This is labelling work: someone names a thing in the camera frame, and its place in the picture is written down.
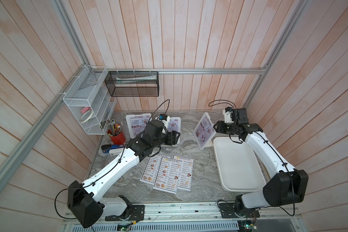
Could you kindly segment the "old dim sum menu sheet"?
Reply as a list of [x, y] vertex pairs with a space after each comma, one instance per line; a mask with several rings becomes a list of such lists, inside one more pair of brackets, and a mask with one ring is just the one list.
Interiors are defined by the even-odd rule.
[[180, 156], [174, 156], [174, 159], [182, 161], [178, 189], [190, 191], [194, 159]]

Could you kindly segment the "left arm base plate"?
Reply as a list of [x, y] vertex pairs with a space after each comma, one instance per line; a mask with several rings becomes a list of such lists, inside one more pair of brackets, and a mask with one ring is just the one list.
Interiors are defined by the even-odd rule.
[[129, 206], [121, 216], [107, 216], [105, 221], [139, 222], [144, 220], [145, 205]]

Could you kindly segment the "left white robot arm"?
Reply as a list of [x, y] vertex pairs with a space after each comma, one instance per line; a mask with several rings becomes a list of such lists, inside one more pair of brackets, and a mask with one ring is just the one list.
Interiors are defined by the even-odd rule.
[[92, 227], [102, 217], [125, 220], [134, 215], [132, 204], [126, 197], [104, 198], [104, 195], [132, 167], [146, 157], [152, 157], [154, 149], [178, 143], [180, 133], [168, 131], [169, 122], [170, 117], [165, 114], [152, 119], [144, 131], [128, 141], [122, 152], [98, 173], [82, 183], [74, 181], [70, 184], [67, 206], [83, 228]]

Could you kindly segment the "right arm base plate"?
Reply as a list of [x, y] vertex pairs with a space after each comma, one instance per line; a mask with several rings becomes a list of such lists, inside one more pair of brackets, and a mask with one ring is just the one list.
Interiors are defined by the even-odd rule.
[[255, 209], [237, 209], [235, 203], [225, 201], [217, 202], [217, 207], [221, 212], [222, 218], [259, 218], [260, 213]]

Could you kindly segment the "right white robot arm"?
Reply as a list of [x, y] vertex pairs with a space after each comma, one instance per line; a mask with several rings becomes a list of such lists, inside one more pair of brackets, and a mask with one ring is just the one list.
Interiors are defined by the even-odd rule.
[[245, 143], [252, 148], [262, 161], [270, 180], [255, 192], [238, 195], [235, 199], [235, 213], [245, 217], [259, 208], [295, 205], [304, 200], [308, 184], [308, 174], [290, 164], [267, 139], [257, 123], [250, 123], [244, 108], [226, 107], [224, 120], [213, 128], [217, 133], [237, 135], [237, 143]]

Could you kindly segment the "pink menu sheet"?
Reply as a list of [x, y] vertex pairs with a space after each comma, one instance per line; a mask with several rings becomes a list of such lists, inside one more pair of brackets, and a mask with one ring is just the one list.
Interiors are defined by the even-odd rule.
[[198, 127], [195, 130], [195, 136], [201, 148], [207, 145], [214, 135], [214, 132], [213, 124], [209, 118], [205, 117], [199, 122]]

